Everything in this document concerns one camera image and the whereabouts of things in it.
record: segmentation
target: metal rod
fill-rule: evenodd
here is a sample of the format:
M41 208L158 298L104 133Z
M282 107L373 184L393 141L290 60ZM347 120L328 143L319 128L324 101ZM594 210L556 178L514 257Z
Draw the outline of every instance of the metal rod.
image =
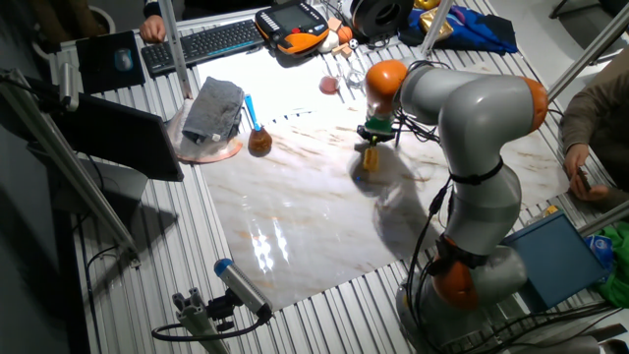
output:
M429 32L426 33L426 37L424 38L424 42L420 48L420 58L428 58L428 55L432 50L432 46L439 35L439 31L441 30L441 27L443 27L443 24L445 24L445 20L453 3L454 0L441 0L439 7L436 9L434 20L432 21L432 24L430 24Z
M175 61L175 69L177 71L181 92L184 94L184 99L193 98L193 91L190 87L188 71L186 71L186 59L184 58L184 50L181 47L181 38L177 31L177 22L175 21L175 11L173 10L172 1L159 0L159 9L161 11L161 18L164 20L164 26L166 27L166 37L168 38L170 53Z
M627 216L629 216L629 201L613 208L612 210L598 217L596 220L579 228L579 234L581 234L581 236L590 236L593 233L608 226L609 224L612 224Z
M588 45L583 55L572 63L568 70L552 85L548 90L548 102L553 102L559 94L572 83L574 78L581 73L583 68L588 66L588 64L601 54L604 48L607 48L620 33L625 31L627 24L629 24L629 4L625 5L620 13L611 20L609 25Z
M12 71L9 78L26 87L29 86L27 80L18 70ZM50 154L52 160L98 217L98 220L105 225L107 231L111 232L122 247L136 252L136 242L133 237L100 193L93 179L89 177L52 118L39 111L31 93L6 83L0 84L0 93L5 96L7 102L18 113L37 141Z

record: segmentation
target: computer mouse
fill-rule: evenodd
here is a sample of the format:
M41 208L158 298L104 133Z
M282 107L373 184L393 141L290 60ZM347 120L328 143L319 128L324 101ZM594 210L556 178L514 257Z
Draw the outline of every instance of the computer mouse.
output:
M129 48L120 48L114 53L114 66L119 72L128 72L134 68L134 61L131 59Z

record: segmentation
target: person's arm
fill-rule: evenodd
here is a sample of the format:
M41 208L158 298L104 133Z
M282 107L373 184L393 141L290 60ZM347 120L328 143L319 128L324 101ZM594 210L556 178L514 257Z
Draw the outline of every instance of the person's arm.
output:
M157 15L161 17L161 11L159 11L159 1L157 0L144 0L144 18Z
M600 201L592 202L592 205L602 212L608 212L627 201L629 201L629 193L609 188L607 196Z
M140 37L151 43L164 41L166 26L157 0L144 0L144 16L146 21L140 26Z
M629 97L629 71L613 80L577 93L561 118L565 167L570 177L585 164L588 144L599 119L619 107Z
M629 193L619 189L607 187L606 185L592 186L586 189L579 175L575 174L570 179L570 191L584 201L590 202L593 207L602 212L608 212L615 207L629 201Z

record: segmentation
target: keyboard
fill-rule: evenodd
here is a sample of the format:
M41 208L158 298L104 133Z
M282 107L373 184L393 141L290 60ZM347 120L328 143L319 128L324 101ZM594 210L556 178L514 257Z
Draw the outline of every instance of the keyboard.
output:
M264 43L253 20L242 21L183 36L186 66L258 48ZM168 43L142 48L142 57L152 78L175 71Z

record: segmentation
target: person's hand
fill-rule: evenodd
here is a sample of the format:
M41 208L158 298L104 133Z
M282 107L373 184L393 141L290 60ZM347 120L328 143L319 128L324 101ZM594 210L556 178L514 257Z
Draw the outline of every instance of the person's hand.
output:
M609 188L605 185L592 186L590 191L587 191L583 181L581 181L581 178L576 173L572 175L570 179L570 191L584 202L600 201L609 194Z
M568 176L574 176L577 174L577 169L586 163L586 158L590 155L590 150L587 144L575 144L568 149L566 153L566 159L563 162Z
M160 43L166 36L164 20L157 15L152 15L140 26L140 37L150 43Z

